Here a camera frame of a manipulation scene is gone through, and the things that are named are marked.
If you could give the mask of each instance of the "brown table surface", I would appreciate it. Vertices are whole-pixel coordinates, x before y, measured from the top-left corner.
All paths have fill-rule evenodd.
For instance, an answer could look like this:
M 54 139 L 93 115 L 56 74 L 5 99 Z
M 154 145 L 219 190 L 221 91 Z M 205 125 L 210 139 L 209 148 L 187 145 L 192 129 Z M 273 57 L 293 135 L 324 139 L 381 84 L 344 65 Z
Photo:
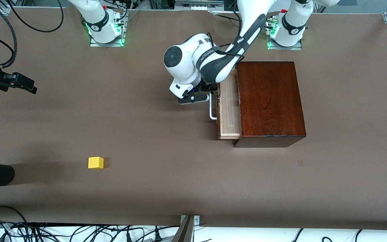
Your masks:
M 58 9 L 19 9 L 51 29 Z M 181 106 L 168 90 L 165 50 L 192 34 L 218 44 L 237 28 L 204 11 L 143 11 L 123 48 L 89 47 L 75 8 L 53 33 L 13 15 L 18 55 L 7 72 L 38 93 L 0 91 L 0 164 L 16 170 L 0 205 L 36 222 L 387 228 L 387 24 L 381 15 L 313 15 L 303 51 L 246 61 L 294 61 L 307 137 L 285 149 L 217 140 L 208 104 Z M 12 43 L 0 21 L 0 38 Z M 0 45 L 0 62 L 9 51 Z M 108 168 L 87 169 L 91 156 Z M 5 210 L 0 219 L 18 220 Z

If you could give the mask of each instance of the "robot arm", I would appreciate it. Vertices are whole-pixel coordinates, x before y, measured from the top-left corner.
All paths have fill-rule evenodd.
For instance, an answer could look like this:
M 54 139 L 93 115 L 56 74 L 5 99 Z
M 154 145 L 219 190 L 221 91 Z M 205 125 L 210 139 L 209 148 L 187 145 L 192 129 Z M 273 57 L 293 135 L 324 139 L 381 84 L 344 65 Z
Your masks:
M 337 4 L 340 0 L 316 0 L 322 6 L 330 7 Z M 287 13 L 278 18 L 278 29 L 274 35 L 271 35 L 281 46 L 294 46 L 305 31 L 307 20 L 313 13 L 313 0 L 292 0 Z
M 207 83 L 223 81 L 265 26 L 266 14 L 276 1 L 238 0 L 243 25 L 226 52 L 211 43 L 205 34 L 194 35 L 181 45 L 169 47 L 164 64 L 174 77 L 171 92 L 183 98 L 200 83 L 201 78 Z
M 122 33 L 120 13 L 104 9 L 98 0 L 68 1 L 82 14 L 89 34 L 98 43 L 109 43 Z
M 212 43 L 205 34 L 197 34 L 181 45 L 171 46 L 164 55 L 164 64 L 174 77 L 171 92 L 184 98 L 203 80 L 220 83 L 262 31 L 266 14 L 277 0 L 238 0 L 242 28 L 225 52 Z M 340 0 L 317 0 L 324 6 L 333 6 Z M 273 37 L 282 46 L 293 46 L 302 38 L 305 24 L 313 12 L 312 0 L 292 0 L 288 12 L 281 17 L 280 29 Z

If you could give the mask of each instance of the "yellow cube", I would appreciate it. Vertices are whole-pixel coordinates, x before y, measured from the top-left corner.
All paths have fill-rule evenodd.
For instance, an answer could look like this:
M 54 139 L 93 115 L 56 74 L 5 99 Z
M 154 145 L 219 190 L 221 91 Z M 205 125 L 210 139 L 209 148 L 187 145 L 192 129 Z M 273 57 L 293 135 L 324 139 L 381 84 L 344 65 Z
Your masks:
M 104 158 L 102 157 L 89 157 L 89 163 L 87 166 L 89 169 L 103 169 Z

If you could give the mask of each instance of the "black cable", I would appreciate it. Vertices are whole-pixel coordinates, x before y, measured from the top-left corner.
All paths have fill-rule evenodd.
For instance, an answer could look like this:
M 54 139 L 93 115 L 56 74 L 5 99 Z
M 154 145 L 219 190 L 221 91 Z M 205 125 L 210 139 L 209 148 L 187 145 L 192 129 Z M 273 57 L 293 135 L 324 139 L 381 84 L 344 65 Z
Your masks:
M 216 16 L 219 16 L 219 17 L 222 17 L 222 18 L 227 18 L 227 19 L 232 19 L 232 20 L 238 21 L 238 19 L 231 18 L 231 17 L 226 17 L 226 16 L 223 16 L 223 15 L 218 15 L 218 14 L 216 14 Z
M 5 23 L 7 23 L 8 27 L 10 28 L 10 31 L 11 31 L 11 34 L 13 36 L 13 43 L 14 43 L 14 53 L 11 57 L 11 60 L 7 63 L 7 64 L 4 64 L 4 65 L 0 65 L 0 69 L 3 69 L 3 68 L 7 68 L 9 66 L 11 66 L 15 59 L 16 59 L 16 55 L 17 55 L 17 38 L 16 38 L 16 34 L 14 33 L 14 29 L 13 29 L 13 26 L 11 26 L 11 23 L 8 21 L 8 19 L 1 13 L 0 11 L 0 16 L 1 18 L 4 19 Z
M 234 0 L 226 9 L 225 11 L 227 11 L 232 5 L 234 5 L 234 3 L 236 2 L 237 0 Z
M 162 241 L 162 238 L 161 238 L 161 235 L 159 234 L 158 227 L 155 226 L 155 242 L 161 242 L 161 241 Z
M 158 228 L 158 230 L 164 230 L 164 229 L 175 228 L 175 227 L 180 227 L 180 225 L 173 225 L 173 226 L 162 227 L 162 228 Z M 143 235 L 143 237 L 140 237 L 139 239 L 135 240 L 135 242 L 140 241 L 140 239 L 141 239 L 141 241 L 144 241 L 144 238 L 146 236 L 148 236 L 149 234 L 152 234 L 152 233 L 155 233 L 155 230 L 153 230 L 152 232 L 149 232 L 149 233 Z
M 329 242 L 332 242 L 332 240 L 329 237 L 326 237 L 326 236 L 322 238 L 322 242 L 325 242 L 325 239 L 329 240 Z
M 1 65 L 5 65 L 5 64 L 9 63 L 11 61 L 11 59 L 13 58 L 14 50 L 7 43 L 5 43 L 4 41 L 0 40 L 0 43 L 3 44 L 5 47 L 7 47 L 11 51 L 10 59 L 8 59 L 6 62 L 1 64 Z
M 106 2 L 106 3 L 112 4 L 114 6 L 117 6 L 118 9 L 123 8 L 123 16 L 118 18 L 116 21 L 119 21 L 119 20 L 121 20 L 121 19 L 126 17 L 126 13 L 128 12 L 128 8 L 127 7 L 122 6 L 122 5 L 118 5 L 115 0 L 113 2 L 109 2 L 107 0 L 103 0 L 103 1 Z
M 359 236 L 359 233 L 361 233 L 362 230 L 358 230 L 358 232 L 356 233 L 356 236 L 355 236 L 355 242 L 358 242 L 358 236 Z
M 213 42 L 212 34 L 210 34 L 210 32 L 207 32 L 207 36 L 210 38 L 211 43 L 214 43 L 214 42 Z M 237 63 L 244 59 L 244 55 L 240 55 L 240 54 L 225 52 L 225 51 L 221 51 L 221 50 L 219 50 L 219 49 L 217 49 L 215 52 L 216 52 L 217 54 L 221 54 L 221 55 L 231 55 L 231 56 L 239 56 L 239 57 L 241 57 L 241 58 L 237 61 Z
M 61 17 L 60 17 L 60 23 L 59 23 L 59 25 L 58 25 L 56 28 L 51 29 L 51 30 L 41 30 L 41 29 L 37 29 L 37 28 L 34 28 L 33 26 L 29 25 L 28 23 L 26 23 L 26 22 L 25 22 L 25 21 L 17 14 L 16 10 L 14 9 L 13 5 L 11 4 L 11 0 L 8 0 L 7 2 L 8 2 L 8 4 L 10 5 L 10 7 L 11 7 L 13 13 L 17 16 L 17 18 L 18 18 L 24 25 L 26 25 L 26 26 L 30 27 L 31 29 L 33 29 L 33 30 L 35 30 L 35 31 L 38 31 L 38 32 L 42 32 L 42 33 L 50 33 L 50 32 L 54 32 L 54 31 L 58 30 L 58 29 L 62 26 L 62 24 L 63 24 L 63 8 L 62 8 L 62 5 L 60 4 L 60 1 L 59 1 L 59 0 L 57 0 L 57 1 L 58 1 L 58 4 L 59 4 L 59 7 L 60 7 L 60 14 L 61 14 Z
M 79 227 L 79 228 L 77 228 L 76 230 L 74 230 L 73 234 L 70 236 L 70 242 L 73 240 L 73 237 L 74 237 L 74 235 L 76 235 L 76 232 L 77 232 L 78 230 L 80 230 L 81 228 L 82 228 L 82 227 Z
M 303 229 L 298 230 L 297 236 L 295 236 L 295 239 L 292 240 L 292 242 L 297 242 L 298 237 L 300 236 L 302 230 L 303 230 Z
M 0 225 L 3 226 L 4 224 L 14 224 L 14 225 L 16 225 L 15 227 L 17 227 L 17 233 L 19 234 L 19 236 L 14 236 L 14 235 L 10 235 L 10 234 L 9 234 L 9 236 L 14 237 L 14 238 L 23 238 L 25 242 L 27 242 L 26 239 L 36 238 L 36 236 L 34 236 L 34 235 L 29 235 L 29 233 L 28 233 L 28 229 L 29 228 L 31 228 L 31 229 L 38 229 L 38 230 L 40 230 L 42 232 L 45 232 L 46 234 L 48 234 L 48 236 L 43 235 L 42 237 L 46 237 L 46 238 L 51 239 L 52 241 L 55 241 L 55 242 L 60 242 L 58 240 L 58 238 L 56 238 L 53 234 L 51 234 L 48 231 L 43 230 L 41 228 L 37 228 L 37 227 L 30 226 L 30 225 L 27 225 L 27 224 L 22 224 L 22 223 L 0 221 Z M 26 235 L 23 234 L 22 227 L 25 228 Z
M 22 220 L 23 220 L 23 222 L 25 222 L 25 224 L 28 223 L 28 222 L 26 221 L 25 217 L 23 216 L 23 214 L 20 213 L 17 209 L 12 208 L 12 207 L 10 207 L 10 206 L 5 206 L 5 205 L 0 205 L 0 208 L 8 208 L 8 209 L 11 209 L 11 210 L 15 211 L 15 212 L 20 216 L 20 218 L 22 218 Z
M 234 12 L 235 16 L 237 16 L 237 18 L 238 18 L 238 35 L 240 35 L 241 28 L 243 27 L 243 21 L 241 20 L 240 15 L 238 15 L 238 14 L 235 12 L 236 6 L 237 6 L 237 3 L 235 2 L 234 9 L 233 9 L 232 11 Z

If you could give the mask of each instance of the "wooden drawer box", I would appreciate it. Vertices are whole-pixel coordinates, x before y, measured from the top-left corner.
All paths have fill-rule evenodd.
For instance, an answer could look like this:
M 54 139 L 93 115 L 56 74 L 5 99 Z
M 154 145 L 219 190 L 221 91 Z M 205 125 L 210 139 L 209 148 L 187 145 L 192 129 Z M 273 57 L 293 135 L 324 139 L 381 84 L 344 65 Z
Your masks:
M 219 139 L 234 147 L 288 147 L 306 136 L 295 64 L 241 62 L 219 85 Z

